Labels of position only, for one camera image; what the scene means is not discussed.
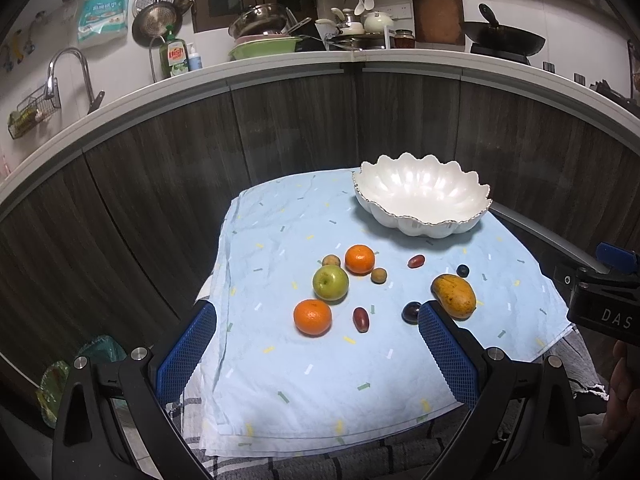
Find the right hand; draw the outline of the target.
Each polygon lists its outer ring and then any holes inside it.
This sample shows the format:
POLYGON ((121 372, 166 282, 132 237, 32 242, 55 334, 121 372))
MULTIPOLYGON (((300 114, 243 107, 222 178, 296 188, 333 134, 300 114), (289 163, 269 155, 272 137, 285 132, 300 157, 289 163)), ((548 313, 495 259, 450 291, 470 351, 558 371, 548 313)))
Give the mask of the right hand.
POLYGON ((613 348, 616 364, 602 422, 603 437, 608 441, 639 432, 639 389, 632 382, 627 354, 627 345, 623 341, 617 341, 613 348))

